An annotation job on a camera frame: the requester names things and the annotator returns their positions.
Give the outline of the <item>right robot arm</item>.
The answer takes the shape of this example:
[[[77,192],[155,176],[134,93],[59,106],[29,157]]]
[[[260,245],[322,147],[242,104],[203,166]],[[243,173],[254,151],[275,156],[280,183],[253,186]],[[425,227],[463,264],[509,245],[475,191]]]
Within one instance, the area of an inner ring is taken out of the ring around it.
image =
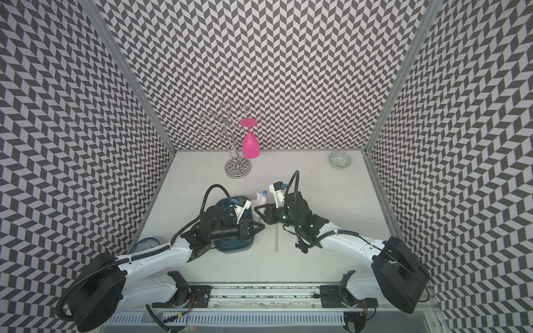
[[[343,275],[338,291],[341,302],[348,307],[368,298],[384,297],[396,309],[411,314],[428,290],[428,270],[398,237],[372,239],[343,230],[313,213],[301,193],[259,205],[254,211],[268,225],[292,228],[297,238],[295,247],[302,253],[325,248],[353,258],[372,271],[373,277],[369,278],[357,277],[354,270]]]

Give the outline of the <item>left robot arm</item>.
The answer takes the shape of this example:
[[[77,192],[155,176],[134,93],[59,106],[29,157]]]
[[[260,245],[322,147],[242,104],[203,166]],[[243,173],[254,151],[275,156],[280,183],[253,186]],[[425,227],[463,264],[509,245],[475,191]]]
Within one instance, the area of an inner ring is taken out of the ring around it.
[[[118,257],[109,252],[97,255],[62,293],[56,316],[74,323],[79,332],[89,332],[125,309],[186,304],[190,287],[176,266],[205,255],[216,241],[245,242],[265,228],[243,218],[239,206],[232,211],[226,215],[222,207],[211,206],[169,242],[152,249]]]

